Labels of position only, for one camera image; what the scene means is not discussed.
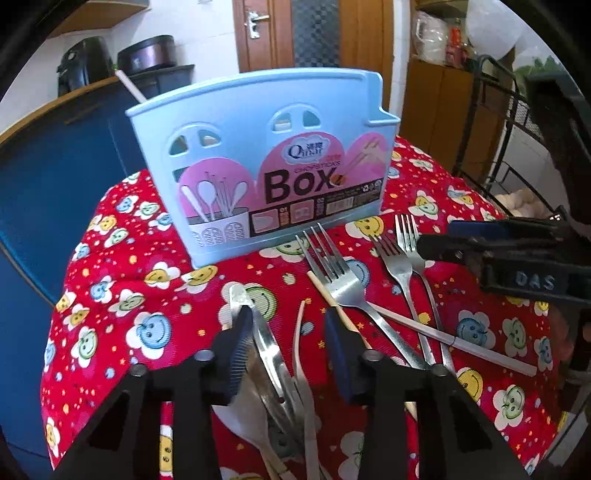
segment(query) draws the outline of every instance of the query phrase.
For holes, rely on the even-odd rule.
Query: blue cabinet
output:
[[[153,97],[189,84],[192,70],[132,79]],[[0,145],[0,425],[32,480],[50,473],[39,385],[66,265],[106,190],[145,168],[125,116],[134,104],[113,83],[60,105]]]

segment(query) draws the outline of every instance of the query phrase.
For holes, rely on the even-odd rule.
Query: table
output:
[[[383,212],[329,231],[341,253],[367,274],[368,300],[410,316],[397,284],[388,277],[366,234],[391,232],[394,212],[415,216],[422,233],[444,233],[454,219],[491,220],[501,214],[461,179],[450,177],[433,159],[397,138],[389,169]],[[548,305],[484,294],[464,267],[429,263],[426,276],[449,333],[538,366],[535,377],[452,351],[459,381],[494,422],[531,472],[556,434],[557,365],[548,341]],[[323,340],[324,300],[306,276],[308,266],[295,242],[195,269],[165,212],[147,170],[115,185],[100,201],[95,217],[74,250],[64,295],[56,305],[45,351],[41,410],[52,464],[59,463],[76,434],[125,374],[130,364],[149,368],[175,365],[206,348],[230,321],[228,290],[234,282],[254,287],[259,308],[270,319],[288,367],[300,302],[306,301],[300,355],[313,386],[320,460],[336,479],[355,480],[363,444],[365,411],[339,398],[327,368]],[[433,325],[420,280],[412,294],[420,320]],[[363,314],[349,316],[374,348],[397,351]],[[170,335],[147,341],[137,326],[146,318]],[[393,324],[420,349],[416,333]],[[431,343],[440,360],[439,347]],[[173,405],[162,413],[162,445],[173,445]],[[418,475],[416,429],[408,416],[409,478]],[[258,452],[234,436],[213,415],[223,478],[267,478]],[[272,441],[285,458],[276,431]],[[161,476],[171,476],[163,449]],[[302,465],[289,461],[305,478]]]

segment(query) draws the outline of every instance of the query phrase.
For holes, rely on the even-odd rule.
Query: metal fork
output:
[[[324,241],[328,244],[330,250],[332,250],[331,253],[328,252],[313,227],[310,228],[310,230],[318,243],[318,247],[314,246],[314,243],[306,231],[304,231],[303,234],[306,237],[306,240],[308,240],[311,251],[314,252],[314,255],[322,265],[322,268],[320,268],[316,260],[314,260],[301,238],[297,235],[295,236],[295,239],[301,250],[304,252],[306,260],[310,264],[310,268],[312,269],[312,272],[314,272],[314,275],[318,277],[320,282],[339,305],[342,307],[354,307],[365,312],[400,351],[400,354],[411,367],[419,368],[421,370],[429,369],[429,365],[427,365],[425,360],[423,360],[418,353],[404,341],[400,334],[367,303],[365,300],[365,289],[363,288],[363,285],[355,273],[349,268],[347,262],[345,262],[343,256],[339,253],[335,244],[326,231],[324,231],[321,224],[318,224],[318,227],[324,236]]]
[[[400,290],[402,290],[402,294],[407,301],[413,320],[419,322],[417,311],[410,295],[410,279],[413,276],[413,266],[411,265],[410,260],[398,247],[396,242],[387,235],[382,234],[380,236],[372,236],[371,240],[374,243],[379,256],[384,260],[386,270],[388,270],[388,273],[390,273],[392,278],[398,282],[398,285],[400,285]],[[431,350],[431,345],[429,345],[429,340],[427,337],[419,333],[418,341],[421,343],[421,349],[423,350],[425,361],[429,365],[434,365],[436,363],[435,356],[433,355],[433,350]]]
[[[435,298],[433,297],[433,291],[431,290],[431,285],[429,285],[429,282],[427,281],[424,275],[425,261],[417,252],[417,240],[420,235],[418,233],[417,223],[414,220],[414,217],[411,215],[395,215],[394,222],[396,226],[396,237],[398,239],[398,246],[406,252],[407,257],[413,266],[413,271],[417,275],[419,275],[419,277],[421,277],[425,285],[425,289],[427,290],[429,301],[431,302],[431,309],[433,310],[433,316],[435,317],[435,325],[437,326],[438,330],[444,332],[441,323],[441,318],[439,317],[439,312],[437,311],[437,303],[435,302]],[[455,373],[456,369],[453,366],[452,355],[447,345],[443,343],[441,343],[441,357],[443,358],[443,365],[450,372]]]

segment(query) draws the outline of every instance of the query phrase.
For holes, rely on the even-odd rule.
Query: product label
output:
[[[347,152],[328,133],[296,135],[273,148],[256,181],[222,157],[176,171],[178,201],[204,247],[279,231],[378,200],[391,147],[376,133]]]

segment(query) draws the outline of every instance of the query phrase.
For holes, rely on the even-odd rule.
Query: barcode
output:
[[[343,210],[350,209],[353,206],[353,197],[339,200],[338,202],[326,204],[326,215],[332,215],[333,213],[341,212]]]

